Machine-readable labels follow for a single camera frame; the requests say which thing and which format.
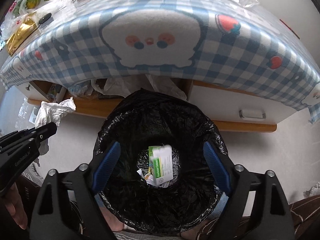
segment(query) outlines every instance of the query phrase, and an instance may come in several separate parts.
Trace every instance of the tablecloth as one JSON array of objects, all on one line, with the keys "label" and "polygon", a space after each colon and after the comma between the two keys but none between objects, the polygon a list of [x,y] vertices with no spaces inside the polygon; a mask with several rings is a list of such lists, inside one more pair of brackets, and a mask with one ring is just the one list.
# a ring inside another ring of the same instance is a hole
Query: tablecloth
[{"label": "tablecloth", "polygon": [[320,117],[320,71],[299,39],[261,6],[228,0],[79,0],[70,20],[25,45],[0,78],[72,87],[136,74],[201,80]]}]

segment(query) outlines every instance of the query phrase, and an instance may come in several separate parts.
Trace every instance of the trash can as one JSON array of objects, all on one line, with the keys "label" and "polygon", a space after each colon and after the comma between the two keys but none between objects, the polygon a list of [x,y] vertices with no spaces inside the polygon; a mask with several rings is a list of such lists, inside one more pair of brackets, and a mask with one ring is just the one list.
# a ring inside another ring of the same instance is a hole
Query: trash can
[{"label": "trash can", "polygon": [[[112,141],[121,145],[120,158],[105,189],[106,207],[123,223],[155,235],[176,234],[201,223],[222,192],[203,156],[211,141],[227,149],[215,124],[198,107],[161,93],[139,90],[125,98],[98,133],[93,157]],[[148,168],[148,147],[172,147],[173,180],[167,188],[146,183],[138,173]]]}]

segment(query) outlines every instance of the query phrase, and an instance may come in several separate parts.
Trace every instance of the gold package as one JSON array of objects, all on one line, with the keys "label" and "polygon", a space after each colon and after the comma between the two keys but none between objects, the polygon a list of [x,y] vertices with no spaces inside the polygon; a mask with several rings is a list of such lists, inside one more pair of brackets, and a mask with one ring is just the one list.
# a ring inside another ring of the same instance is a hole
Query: gold package
[{"label": "gold package", "polygon": [[30,16],[27,16],[22,25],[12,34],[11,37],[7,40],[7,49],[10,56],[12,56],[19,46],[33,33],[38,26],[31,19]]}]

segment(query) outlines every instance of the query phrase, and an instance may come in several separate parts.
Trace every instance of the blue gripper pad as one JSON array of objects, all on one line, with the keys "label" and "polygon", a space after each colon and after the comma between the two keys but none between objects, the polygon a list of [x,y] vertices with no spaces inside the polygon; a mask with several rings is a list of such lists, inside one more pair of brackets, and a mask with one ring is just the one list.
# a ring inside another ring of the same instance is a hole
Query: blue gripper pad
[{"label": "blue gripper pad", "polygon": [[109,152],[106,154],[106,156],[101,161],[99,167],[93,174],[92,179],[92,191],[94,194],[97,194],[98,192],[102,191],[113,171],[113,169],[116,166],[116,163],[120,157],[121,153],[121,147],[120,143],[115,142],[113,146],[110,148]]},{"label": "blue gripper pad", "polygon": [[217,183],[217,186],[219,189],[225,192],[227,196],[230,196],[232,189],[229,173],[224,168],[220,158],[213,150],[209,142],[205,142],[203,144],[203,155]]}]

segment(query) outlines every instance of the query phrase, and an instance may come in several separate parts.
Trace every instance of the white cabinet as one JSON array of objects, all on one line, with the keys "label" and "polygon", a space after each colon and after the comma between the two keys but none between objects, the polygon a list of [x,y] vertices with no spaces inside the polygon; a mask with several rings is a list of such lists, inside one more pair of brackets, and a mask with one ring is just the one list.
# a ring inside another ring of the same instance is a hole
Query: white cabinet
[{"label": "white cabinet", "polygon": [[49,102],[46,93],[43,92],[33,81],[19,85],[17,88],[26,96],[26,98]]},{"label": "white cabinet", "polygon": [[191,86],[188,102],[218,121],[277,124],[296,112],[270,99],[198,85]]}]

